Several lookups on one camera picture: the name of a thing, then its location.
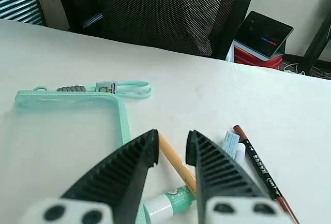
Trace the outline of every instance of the chair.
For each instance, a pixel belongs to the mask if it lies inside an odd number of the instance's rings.
[[[251,0],[61,0],[70,30],[225,59]]]

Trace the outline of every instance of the yellow pencil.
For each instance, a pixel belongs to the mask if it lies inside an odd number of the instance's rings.
[[[159,146],[167,160],[170,164],[175,168],[177,173],[183,179],[187,187],[191,190],[193,195],[197,196],[197,183],[195,181],[195,177],[187,169],[186,166],[183,165],[181,158],[177,155],[176,151],[171,147],[171,145],[164,139],[164,137],[159,133]]]

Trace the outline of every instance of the green label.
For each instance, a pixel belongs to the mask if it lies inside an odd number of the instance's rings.
[[[189,209],[192,201],[195,200],[194,195],[187,186],[169,191],[165,195],[169,198],[174,215]]]

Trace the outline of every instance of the black stand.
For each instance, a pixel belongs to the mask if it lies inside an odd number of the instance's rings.
[[[330,40],[330,29],[331,11],[321,25],[320,29],[317,31],[309,48],[303,56],[302,61],[299,63],[298,71],[304,71],[306,74],[309,74],[309,71],[315,65],[328,41]]]

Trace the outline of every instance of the black pen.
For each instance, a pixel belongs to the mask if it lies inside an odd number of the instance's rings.
[[[247,136],[245,135],[242,128],[237,125],[237,126],[233,127],[233,130],[236,134],[238,134],[240,136],[240,143],[242,143],[246,146],[246,154],[248,154],[249,159],[250,159],[254,169],[256,170],[257,174],[259,175],[259,177],[260,177],[261,181],[263,182],[263,184],[265,185],[265,187],[267,188],[267,191],[268,191],[271,199],[275,200],[281,206],[281,208],[284,210],[284,212],[288,213],[292,217],[294,223],[299,224],[299,221],[296,218],[296,216],[294,215],[293,211],[291,210],[288,202],[286,201],[285,197],[280,192],[275,181],[273,180],[273,178],[269,174],[267,168],[263,164],[262,160],[256,153],[254,147],[247,139]]]

